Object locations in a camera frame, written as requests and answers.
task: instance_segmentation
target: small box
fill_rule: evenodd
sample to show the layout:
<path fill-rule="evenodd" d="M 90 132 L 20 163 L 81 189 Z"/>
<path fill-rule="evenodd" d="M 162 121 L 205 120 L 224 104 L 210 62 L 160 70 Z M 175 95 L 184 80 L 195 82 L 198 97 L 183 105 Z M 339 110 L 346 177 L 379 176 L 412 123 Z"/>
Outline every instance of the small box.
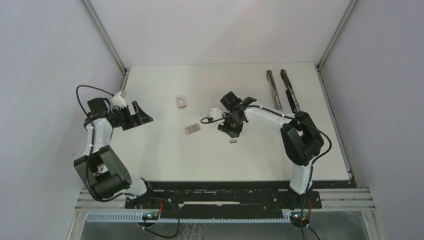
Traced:
<path fill-rule="evenodd" d="M 176 97 L 176 105 L 178 108 L 185 108 L 186 107 L 186 97 L 184 95 L 177 96 Z"/>
<path fill-rule="evenodd" d="M 199 126 L 199 124 L 196 123 L 194 125 L 191 125 L 191 126 L 186 127 L 185 128 L 185 133 L 187 135 L 189 135 L 189 134 L 192 134 L 192 133 L 197 132 L 199 130 L 200 130 L 200 126 Z"/>

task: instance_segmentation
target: glass panel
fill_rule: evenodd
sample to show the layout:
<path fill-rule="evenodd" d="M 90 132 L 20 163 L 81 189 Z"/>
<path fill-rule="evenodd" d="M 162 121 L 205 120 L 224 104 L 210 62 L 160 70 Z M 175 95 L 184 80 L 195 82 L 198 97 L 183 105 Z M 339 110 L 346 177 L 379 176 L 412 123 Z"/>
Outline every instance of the glass panel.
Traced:
<path fill-rule="evenodd" d="M 363 217 L 355 212 L 313 212 L 310 226 L 321 239 L 368 240 Z M 157 223 L 150 228 L 162 235 L 174 234 L 176 223 Z M 301 230 L 289 223 L 181 223 L 176 239 L 187 240 L 299 240 Z M 306 239 L 316 240 L 310 229 Z M 85 240 L 162 240 L 135 222 L 87 222 Z"/>

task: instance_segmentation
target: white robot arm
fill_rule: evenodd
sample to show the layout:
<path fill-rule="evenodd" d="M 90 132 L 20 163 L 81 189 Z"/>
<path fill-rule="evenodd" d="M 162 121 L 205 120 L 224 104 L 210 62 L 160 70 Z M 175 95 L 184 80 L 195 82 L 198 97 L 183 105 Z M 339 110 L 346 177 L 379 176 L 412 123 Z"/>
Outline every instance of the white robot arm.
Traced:
<path fill-rule="evenodd" d="M 153 121 L 153 118 L 140 109 L 137 101 L 132 102 L 135 114 L 131 115 L 124 100 L 125 95 L 124 91 L 118 91 L 112 97 L 112 109 L 110 105 L 109 109 L 106 105 L 109 103 L 107 98 L 88 101 L 90 112 L 84 123 L 88 133 L 87 147 L 83 156 L 73 162 L 73 166 L 97 201 L 108 201 L 123 193 L 136 198 L 147 191 L 145 181 L 140 178 L 132 179 L 110 146 L 114 128 L 121 127 L 126 131 Z"/>
<path fill-rule="evenodd" d="M 310 178 L 312 163 L 320 154 L 324 140 L 316 131 L 311 117 L 306 112 L 287 114 L 260 104 L 256 99 L 247 97 L 243 101 L 233 92 L 227 93 L 220 101 L 229 112 L 212 108 L 202 123 L 218 122 L 218 130 L 237 138 L 243 129 L 243 123 L 260 123 L 270 129 L 281 132 L 288 158 L 293 162 L 290 189 L 293 201 L 301 201 L 303 195 L 312 187 Z"/>

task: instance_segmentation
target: white table surface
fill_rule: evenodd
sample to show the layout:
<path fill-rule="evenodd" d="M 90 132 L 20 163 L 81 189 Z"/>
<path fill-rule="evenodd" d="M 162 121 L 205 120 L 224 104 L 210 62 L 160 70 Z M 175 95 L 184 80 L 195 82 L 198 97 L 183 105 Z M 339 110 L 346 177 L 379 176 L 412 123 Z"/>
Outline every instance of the white table surface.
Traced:
<path fill-rule="evenodd" d="M 266 78 L 272 70 L 278 95 L 291 113 L 280 70 L 287 71 L 302 111 L 332 139 L 332 150 L 314 167 L 314 180 L 348 180 L 336 133 L 313 63 L 202 64 L 131 67 L 125 100 L 138 105 L 154 121 L 122 131 L 116 128 L 111 146 L 133 178 L 150 181 L 277 181 L 290 180 L 292 162 L 281 134 L 249 122 L 238 143 L 217 130 L 218 123 L 201 124 L 211 108 L 225 108 L 220 99 L 229 91 L 273 106 Z M 185 95 L 187 107 L 177 108 Z M 190 135 L 185 127 L 199 123 Z"/>

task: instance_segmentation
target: metal grate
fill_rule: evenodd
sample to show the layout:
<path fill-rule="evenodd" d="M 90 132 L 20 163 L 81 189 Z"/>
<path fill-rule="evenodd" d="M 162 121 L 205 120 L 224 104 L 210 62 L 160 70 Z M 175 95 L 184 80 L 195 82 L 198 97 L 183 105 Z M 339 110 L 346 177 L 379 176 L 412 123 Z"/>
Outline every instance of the metal grate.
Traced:
<path fill-rule="evenodd" d="M 290 212 L 283 212 L 283 218 L 265 218 L 265 219 L 180 219 L 180 223 L 289 223 Z M 91 212 L 87 216 L 87 222 L 97 223 L 134 223 L 143 222 L 143 213 L 138 212 Z M 176 223 L 176 218 L 161 218 L 159 220 L 148 220 L 147 223 Z"/>

